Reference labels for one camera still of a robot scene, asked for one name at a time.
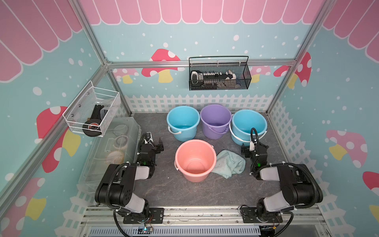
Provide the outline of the light green cloth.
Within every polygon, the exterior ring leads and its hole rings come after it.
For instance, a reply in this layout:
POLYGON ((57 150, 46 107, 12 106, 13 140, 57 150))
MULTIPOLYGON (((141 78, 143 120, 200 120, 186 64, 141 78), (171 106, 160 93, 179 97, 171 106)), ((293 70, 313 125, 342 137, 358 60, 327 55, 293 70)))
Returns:
POLYGON ((226 179, 231 178, 234 174, 241 174, 245 170, 246 160, 234 152, 223 150, 216 156, 216 159, 212 173, 226 179))

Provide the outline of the pink plastic bucket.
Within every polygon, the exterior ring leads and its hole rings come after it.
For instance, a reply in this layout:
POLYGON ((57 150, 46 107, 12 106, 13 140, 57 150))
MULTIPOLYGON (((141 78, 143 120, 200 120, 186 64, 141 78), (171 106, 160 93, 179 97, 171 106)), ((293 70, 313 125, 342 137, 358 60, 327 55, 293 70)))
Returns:
POLYGON ((204 181, 214 169, 217 155, 214 147, 203 140, 184 142, 176 151, 174 166, 190 182, 204 181))

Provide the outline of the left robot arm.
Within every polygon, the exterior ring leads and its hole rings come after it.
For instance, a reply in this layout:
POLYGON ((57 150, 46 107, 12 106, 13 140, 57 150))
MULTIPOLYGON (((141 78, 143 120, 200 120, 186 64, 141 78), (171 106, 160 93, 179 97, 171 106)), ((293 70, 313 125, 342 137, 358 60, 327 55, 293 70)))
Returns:
POLYGON ((140 223, 150 220, 149 202, 134 194, 134 185, 137 180, 152 178, 156 169, 156 154, 162 151, 164 146, 161 139, 157 144, 151 140, 142 141, 138 145, 137 163, 109 165, 95 192, 95 201, 124 218, 140 223))

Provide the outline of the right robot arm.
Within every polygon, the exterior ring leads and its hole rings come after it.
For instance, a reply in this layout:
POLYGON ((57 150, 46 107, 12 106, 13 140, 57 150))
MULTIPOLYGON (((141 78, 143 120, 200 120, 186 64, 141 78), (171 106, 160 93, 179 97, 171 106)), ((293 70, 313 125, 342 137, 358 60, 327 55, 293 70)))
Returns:
POLYGON ((254 148, 241 146, 241 153, 252 162, 250 175, 257 180, 275 181, 280 191, 259 199, 255 208, 241 206, 245 222, 281 222, 281 213, 304 209, 323 201, 323 192, 306 165, 268 164, 268 146, 259 142, 254 148))

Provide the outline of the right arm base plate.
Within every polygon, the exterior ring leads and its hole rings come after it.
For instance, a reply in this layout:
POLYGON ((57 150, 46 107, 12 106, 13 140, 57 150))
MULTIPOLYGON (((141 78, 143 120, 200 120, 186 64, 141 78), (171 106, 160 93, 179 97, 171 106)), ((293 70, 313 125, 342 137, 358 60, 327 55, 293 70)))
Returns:
POLYGON ((244 223, 280 224, 283 222, 280 212, 267 212, 264 209, 242 205, 239 207, 244 223))

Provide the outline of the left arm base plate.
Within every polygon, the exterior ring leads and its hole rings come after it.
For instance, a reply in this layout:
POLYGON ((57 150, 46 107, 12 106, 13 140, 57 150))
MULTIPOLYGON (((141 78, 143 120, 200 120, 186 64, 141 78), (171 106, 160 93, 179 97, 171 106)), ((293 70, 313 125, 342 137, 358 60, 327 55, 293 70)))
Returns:
POLYGON ((162 224, 164 208, 149 208, 142 213, 131 213, 123 218, 123 224, 162 224))

